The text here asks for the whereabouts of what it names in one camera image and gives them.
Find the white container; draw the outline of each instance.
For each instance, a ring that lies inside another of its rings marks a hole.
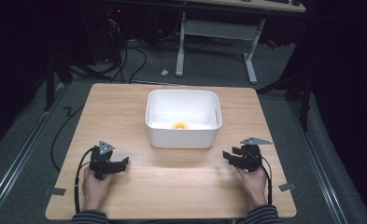
[[[154,147],[212,147],[221,123],[219,98],[212,91],[156,90],[148,95],[146,124]],[[174,124],[186,129],[174,129]]]

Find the sleeve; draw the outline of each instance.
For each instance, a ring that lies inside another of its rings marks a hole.
[[[276,207],[263,205],[247,213],[247,218],[238,222],[239,224],[282,224]]]
[[[70,223],[76,224],[106,224],[107,216],[105,213],[96,210],[87,210],[75,214]]]

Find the wooden tabletop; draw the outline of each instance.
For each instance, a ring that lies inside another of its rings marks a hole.
[[[148,94],[154,90],[182,89],[214,92],[223,124],[208,149],[155,148],[145,123]],[[222,158],[222,151],[240,147],[250,136],[271,140],[256,92],[250,88],[95,84],[92,86],[56,188],[46,211],[49,219],[75,214],[74,179],[82,155],[99,140],[116,147],[112,161],[130,157],[125,173],[112,181],[103,211],[112,219],[233,218],[252,209],[239,174]],[[260,146],[273,172],[273,204],[281,217],[293,217],[290,192],[274,145]],[[83,195],[80,182],[80,204]]]
[[[286,11],[286,12],[305,12],[305,7],[303,6],[303,4],[300,4],[296,7],[291,3],[291,0],[289,0],[289,3],[287,4],[265,0],[251,0],[250,2],[243,0],[187,0],[187,2],[216,4],[230,7],[251,7],[257,9]]]

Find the human hand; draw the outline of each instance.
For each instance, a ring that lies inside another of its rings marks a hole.
[[[252,201],[253,206],[256,208],[267,204],[264,196],[265,181],[267,177],[262,168],[258,167],[256,171],[251,173],[237,167],[235,167],[235,170],[241,176],[242,185]]]
[[[105,179],[99,180],[95,177],[95,172],[89,167],[84,169],[84,181],[82,184],[84,191],[84,210],[100,210],[110,187],[110,182],[114,175],[105,175]]]

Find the dark background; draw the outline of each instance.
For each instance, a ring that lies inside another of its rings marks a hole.
[[[321,117],[367,205],[367,1],[303,2],[307,14],[332,21],[269,20],[261,41],[298,44],[281,79],[314,75],[311,90]],[[51,49],[81,63],[110,58],[102,13],[101,7],[88,11],[59,1],[0,1],[0,140],[35,96]],[[127,8],[121,21],[131,35],[157,44],[158,31],[169,34],[175,26],[163,18],[175,21],[177,12]]]

